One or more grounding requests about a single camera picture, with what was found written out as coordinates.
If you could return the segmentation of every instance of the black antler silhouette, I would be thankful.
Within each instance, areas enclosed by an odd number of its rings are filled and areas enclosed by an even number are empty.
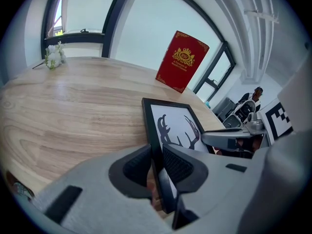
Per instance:
[[[179,144],[171,142],[171,140],[170,140],[170,138],[168,136],[168,133],[170,131],[170,127],[167,129],[167,125],[166,125],[166,122],[165,122],[165,116],[166,115],[163,115],[162,117],[160,117],[158,119],[158,122],[157,122],[158,130],[160,132],[160,140],[161,140],[161,142],[163,144],[173,144],[173,145],[177,145],[177,146],[182,146],[181,141],[180,141],[178,136],[177,136],[177,140],[179,141]]]
[[[189,123],[189,125],[191,126],[194,134],[195,134],[195,139],[193,139],[191,141],[190,137],[188,136],[188,134],[185,132],[187,138],[189,139],[189,142],[190,142],[190,147],[189,149],[195,149],[195,143],[199,141],[199,131],[197,130],[197,128],[195,127],[194,123],[189,119],[187,118],[187,116],[184,116],[186,117],[186,121]]]

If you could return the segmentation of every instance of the wood grain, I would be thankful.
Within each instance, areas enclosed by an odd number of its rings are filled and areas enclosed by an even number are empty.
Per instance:
[[[147,143],[143,97],[190,104],[205,130],[222,124],[189,89],[106,58],[27,69],[0,92],[0,164],[35,194],[78,163]]]

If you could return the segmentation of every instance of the gold corner decoration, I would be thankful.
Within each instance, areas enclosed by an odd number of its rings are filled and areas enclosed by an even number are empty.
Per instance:
[[[184,48],[182,51],[181,51],[181,48],[178,48],[177,50],[174,51],[174,54],[172,55],[174,59],[177,59],[178,61],[190,67],[195,62],[194,56],[195,55],[191,55],[191,51],[188,48]]]
[[[184,91],[184,87],[182,87],[182,88],[173,87],[173,89],[177,90],[180,93],[183,93],[183,91]]]
[[[208,48],[209,48],[208,45],[204,44],[203,42],[201,42],[201,41],[199,41],[199,40],[197,40],[197,41],[198,41],[198,43],[199,43],[200,46],[204,47],[205,52],[207,52],[207,50],[208,50]]]
[[[166,82],[160,77],[160,75],[158,75],[157,80],[159,80],[160,82],[166,84]]]
[[[189,36],[182,32],[177,32],[177,34],[175,35],[175,38],[178,38],[178,37],[189,37]]]

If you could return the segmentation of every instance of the sky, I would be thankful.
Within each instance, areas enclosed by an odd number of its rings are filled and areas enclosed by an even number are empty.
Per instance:
[[[57,13],[54,18],[54,22],[62,15],[62,0],[59,0]],[[62,18],[58,20],[58,22],[54,25],[54,27],[62,26]]]

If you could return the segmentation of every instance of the book cover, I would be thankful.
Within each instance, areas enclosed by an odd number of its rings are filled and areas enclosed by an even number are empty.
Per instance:
[[[162,60],[156,79],[182,93],[203,61],[209,46],[176,31]]]

